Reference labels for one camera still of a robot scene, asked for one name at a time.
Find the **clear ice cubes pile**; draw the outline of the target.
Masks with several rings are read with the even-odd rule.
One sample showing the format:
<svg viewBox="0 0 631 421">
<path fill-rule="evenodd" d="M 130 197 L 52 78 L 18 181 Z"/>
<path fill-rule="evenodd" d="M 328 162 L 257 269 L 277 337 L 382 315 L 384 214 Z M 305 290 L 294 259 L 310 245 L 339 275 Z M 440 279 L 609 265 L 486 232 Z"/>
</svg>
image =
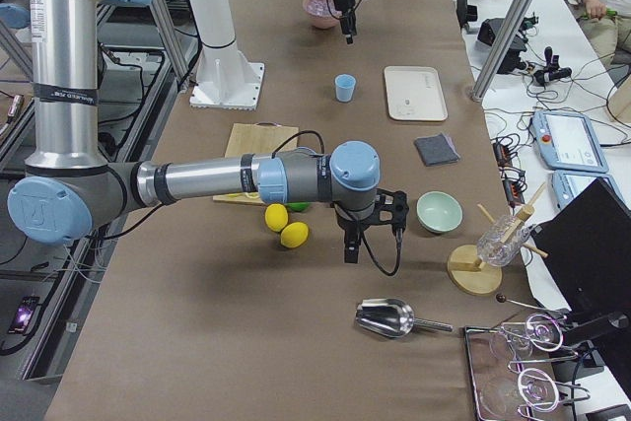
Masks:
<svg viewBox="0 0 631 421">
<path fill-rule="evenodd" d="M 339 11 L 335 8 L 333 0 L 305 0 L 303 7 L 308 14 L 318 18 L 339 16 Z"/>
</svg>

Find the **light blue plastic cup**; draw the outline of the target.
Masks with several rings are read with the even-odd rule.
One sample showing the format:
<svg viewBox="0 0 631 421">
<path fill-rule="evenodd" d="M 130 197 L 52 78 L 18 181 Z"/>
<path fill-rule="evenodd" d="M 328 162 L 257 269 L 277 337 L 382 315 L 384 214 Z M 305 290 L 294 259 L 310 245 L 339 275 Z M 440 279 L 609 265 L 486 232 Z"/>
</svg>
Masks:
<svg viewBox="0 0 631 421">
<path fill-rule="evenodd" d="M 353 99 L 356 78 L 350 74 L 340 74 L 334 79 L 335 97 L 341 103 L 349 103 Z"/>
</svg>

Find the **steel ice scoop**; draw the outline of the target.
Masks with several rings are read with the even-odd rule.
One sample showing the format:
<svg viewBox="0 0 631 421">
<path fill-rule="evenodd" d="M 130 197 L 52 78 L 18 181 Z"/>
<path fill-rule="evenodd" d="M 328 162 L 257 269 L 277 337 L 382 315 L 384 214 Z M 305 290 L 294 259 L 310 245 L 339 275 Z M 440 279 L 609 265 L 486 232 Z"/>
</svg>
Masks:
<svg viewBox="0 0 631 421">
<path fill-rule="evenodd" d="M 413 329 L 453 332 L 445 322 L 419 318 L 410 305 L 395 298 L 365 299 L 356 307 L 356 322 L 363 328 L 387 338 L 400 338 Z"/>
</svg>

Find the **pink bowl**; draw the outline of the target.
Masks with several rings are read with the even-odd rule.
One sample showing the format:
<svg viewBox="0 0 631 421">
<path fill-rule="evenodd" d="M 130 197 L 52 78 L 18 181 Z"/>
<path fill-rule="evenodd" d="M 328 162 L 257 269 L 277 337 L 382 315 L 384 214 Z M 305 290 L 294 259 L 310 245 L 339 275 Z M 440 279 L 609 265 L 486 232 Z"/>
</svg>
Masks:
<svg viewBox="0 0 631 421">
<path fill-rule="evenodd" d="M 328 30 L 339 24 L 340 13 L 333 0 L 303 0 L 302 6 L 316 29 Z"/>
</svg>

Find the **mint green bowl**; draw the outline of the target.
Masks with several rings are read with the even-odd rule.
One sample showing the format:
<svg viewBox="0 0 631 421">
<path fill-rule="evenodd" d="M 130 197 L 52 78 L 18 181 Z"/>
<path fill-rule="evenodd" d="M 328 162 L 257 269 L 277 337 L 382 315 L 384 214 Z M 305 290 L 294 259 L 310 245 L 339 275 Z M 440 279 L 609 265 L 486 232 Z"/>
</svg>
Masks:
<svg viewBox="0 0 631 421">
<path fill-rule="evenodd" d="M 442 191 L 429 191 L 421 195 L 417 200 L 416 214 L 421 226 L 434 234 L 455 230 L 463 218 L 459 202 Z"/>
</svg>

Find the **yellow lemon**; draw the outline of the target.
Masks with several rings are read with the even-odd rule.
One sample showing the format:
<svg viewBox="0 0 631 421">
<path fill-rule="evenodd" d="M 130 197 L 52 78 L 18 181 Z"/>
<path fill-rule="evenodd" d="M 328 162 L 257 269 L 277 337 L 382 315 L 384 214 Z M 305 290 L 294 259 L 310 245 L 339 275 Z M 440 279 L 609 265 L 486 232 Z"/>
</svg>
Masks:
<svg viewBox="0 0 631 421">
<path fill-rule="evenodd" d="M 268 205 L 265 209 L 264 220 L 268 229 L 280 233 L 289 224 L 287 208 L 279 203 Z"/>
<path fill-rule="evenodd" d="M 285 248 L 296 248 L 309 238 L 310 228 L 304 222 L 293 222 L 280 233 L 280 243 Z"/>
</svg>

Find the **green lime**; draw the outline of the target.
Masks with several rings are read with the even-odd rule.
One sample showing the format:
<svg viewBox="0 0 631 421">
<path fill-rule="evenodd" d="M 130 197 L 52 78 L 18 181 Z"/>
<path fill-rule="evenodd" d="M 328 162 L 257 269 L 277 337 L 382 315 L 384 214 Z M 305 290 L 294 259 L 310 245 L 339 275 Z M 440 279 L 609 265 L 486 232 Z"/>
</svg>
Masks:
<svg viewBox="0 0 631 421">
<path fill-rule="evenodd" d="M 292 212 L 305 212 L 311 206 L 310 202 L 292 202 L 287 203 L 286 207 Z"/>
</svg>

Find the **grey folded cloth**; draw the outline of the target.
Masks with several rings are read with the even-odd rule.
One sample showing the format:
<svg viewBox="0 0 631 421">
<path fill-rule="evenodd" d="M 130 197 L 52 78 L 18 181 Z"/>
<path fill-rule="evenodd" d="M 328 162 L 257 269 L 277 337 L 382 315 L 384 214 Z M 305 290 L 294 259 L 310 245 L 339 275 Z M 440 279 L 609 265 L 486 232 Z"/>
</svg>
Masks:
<svg viewBox="0 0 631 421">
<path fill-rule="evenodd" d="M 422 162 L 428 167 L 456 163 L 460 160 L 452 138 L 445 133 L 416 138 L 414 145 Z"/>
</svg>

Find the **cream rabbit tray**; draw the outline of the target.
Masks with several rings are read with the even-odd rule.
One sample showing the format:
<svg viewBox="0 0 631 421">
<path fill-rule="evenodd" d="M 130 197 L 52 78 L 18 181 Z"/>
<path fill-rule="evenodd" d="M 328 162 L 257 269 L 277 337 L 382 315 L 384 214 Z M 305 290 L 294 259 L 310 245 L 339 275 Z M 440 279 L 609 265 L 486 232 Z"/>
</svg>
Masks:
<svg viewBox="0 0 631 421">
<path fill-rule="evenodd" d="M 438 71 L 427 66 L 387 66 L 386 104 L 399 121 L 440 122 L 448 118 Z"/>
</svg>

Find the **wooden glass stand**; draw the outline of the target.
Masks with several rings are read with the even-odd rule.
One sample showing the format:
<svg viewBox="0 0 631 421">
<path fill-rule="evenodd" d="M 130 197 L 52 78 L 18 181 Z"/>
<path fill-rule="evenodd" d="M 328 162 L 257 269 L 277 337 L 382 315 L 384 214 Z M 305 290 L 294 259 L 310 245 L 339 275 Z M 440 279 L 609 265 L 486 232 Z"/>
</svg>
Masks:
<svg viewBox="0 0 631 421">
<path fill-rule="evenodd" d="M 543 183 L 534 193 L 533 197 L 522 205 L 515 215 L 520 220 L 526 221 L 533 215 L 534 203 L 545 190 Z M 482 204 L 477 204 L 478 209 L 490 221 L 491 225 L 495 219 Z M 471 295 L 485 296 L 494 293 L 502 282 L 502 268 L 484 263 L 478 256 L 475 245 L 459 246 L 452 251 L 448 258 L 447 270 L 452 281 L 465 293 Z M 539 254 L 543 258 L 548 253 L 525 242 L 522 247 Z"/>
</svg>

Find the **clear crystal glass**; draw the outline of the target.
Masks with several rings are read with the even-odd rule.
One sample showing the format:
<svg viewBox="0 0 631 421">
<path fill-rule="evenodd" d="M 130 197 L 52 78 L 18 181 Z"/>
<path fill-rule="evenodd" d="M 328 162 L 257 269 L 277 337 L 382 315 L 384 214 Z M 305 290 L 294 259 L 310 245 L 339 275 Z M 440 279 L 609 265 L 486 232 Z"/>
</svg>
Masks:
<svg viewBox="0 0 631 421">
<path fill-rule="evenodd" d="M 477 256 L 495 267 L 508 265 L 529 237 L 529 229 L 516 216 L 497 219 L 476 244 Z"/>
</svg>

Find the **wooden cutting board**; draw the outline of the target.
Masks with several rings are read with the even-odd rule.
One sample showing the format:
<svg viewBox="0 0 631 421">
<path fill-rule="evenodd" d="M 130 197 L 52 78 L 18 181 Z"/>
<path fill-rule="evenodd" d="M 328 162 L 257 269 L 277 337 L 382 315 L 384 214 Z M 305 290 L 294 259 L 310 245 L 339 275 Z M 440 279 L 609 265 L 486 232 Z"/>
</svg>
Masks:
<svg viewBox="0 0 631 421">
<path fill-rule="evenodd" d="M 224 156 L 232 158 L 245 153 L 269 154 L 298 131 L 299 128 L 296 126 L 285 126 L 272 122 L 234 123 Z M 213 200 L 232 204 L 263 205 L 256 192 L 223 194 L 214 196 Z"/>
</svg>

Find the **teach pendant tablet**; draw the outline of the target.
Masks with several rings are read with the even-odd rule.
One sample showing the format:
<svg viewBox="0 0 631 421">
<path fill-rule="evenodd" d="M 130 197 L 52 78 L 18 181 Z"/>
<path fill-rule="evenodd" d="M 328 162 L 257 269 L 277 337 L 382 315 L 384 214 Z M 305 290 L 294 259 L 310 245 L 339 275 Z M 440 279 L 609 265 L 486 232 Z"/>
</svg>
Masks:
<svg viewBox="0 0 631 421">
<path fill-rule="evenodd" d="M 603 179 L 606 184 L 616 190 L 614 181 L 608 174 L 555 170 L 551 176 L 551 184 L 556 197 L 557 207 L 563 210 L 598 178 Z"/>
<path fill-rule="evenodd" d="M 607 173 L 609 166 L 591 120 L 581 113 L 538 110 L 530 129 L 551 170 Z"/>
</svg>

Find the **black monitor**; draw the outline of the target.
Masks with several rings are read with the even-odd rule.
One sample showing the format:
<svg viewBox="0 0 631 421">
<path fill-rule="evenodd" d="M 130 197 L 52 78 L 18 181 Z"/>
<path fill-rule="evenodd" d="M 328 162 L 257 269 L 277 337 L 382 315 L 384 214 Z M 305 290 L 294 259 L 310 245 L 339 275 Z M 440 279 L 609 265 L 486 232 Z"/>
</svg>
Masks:
<svg viewBox="0 0 631 421">
<path fill-rule="evenodd" d="M 532 232 L 571 310 L 630 314 L 630 209 L 602 178 Z"/>
</svg>

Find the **smartphone on floor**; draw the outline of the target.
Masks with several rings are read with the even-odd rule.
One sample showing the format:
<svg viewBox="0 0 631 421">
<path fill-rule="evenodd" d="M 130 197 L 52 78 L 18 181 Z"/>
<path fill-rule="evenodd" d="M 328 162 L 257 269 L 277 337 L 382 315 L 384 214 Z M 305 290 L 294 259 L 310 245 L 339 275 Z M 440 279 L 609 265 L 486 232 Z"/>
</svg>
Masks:
<svg viewBox="0 0 631 421">
<path fill-rule="evenodd" d="M 35 314 L 39 300 L 40 297 L 38 296 L 27 296 L 20 301 L 9 325 L 8 334 L 23 334 L 26 332 Z"/>
</svg>

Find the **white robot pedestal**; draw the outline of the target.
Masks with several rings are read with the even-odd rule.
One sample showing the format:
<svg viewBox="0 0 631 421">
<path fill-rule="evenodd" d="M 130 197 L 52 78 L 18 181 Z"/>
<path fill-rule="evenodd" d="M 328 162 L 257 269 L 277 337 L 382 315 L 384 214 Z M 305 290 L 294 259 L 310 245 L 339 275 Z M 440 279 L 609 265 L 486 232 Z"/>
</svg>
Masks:
<svg viewBox="0 0 631 421">
<path fill-rule="evenodd" d="M 240 51 L 229 0 L 189 0 L 189 3 L 202 43 L 190 104 L 256 109 L 265 66 L 248 61 Z"/>
</svg>

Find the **aluminium frame post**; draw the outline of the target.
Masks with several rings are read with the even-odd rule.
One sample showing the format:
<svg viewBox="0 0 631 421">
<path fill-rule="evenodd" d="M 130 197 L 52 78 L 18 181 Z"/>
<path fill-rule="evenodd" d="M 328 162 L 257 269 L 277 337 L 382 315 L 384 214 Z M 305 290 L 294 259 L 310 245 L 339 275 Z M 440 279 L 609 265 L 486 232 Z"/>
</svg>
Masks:
<svg viewBox="0 0 631 421">
<path fill-rule="evenodd" d="M 481 103 L 509 50 L 532 0 L 513 0 L 490 52 L 471 90 L 471 99 Z"/>
</svg>

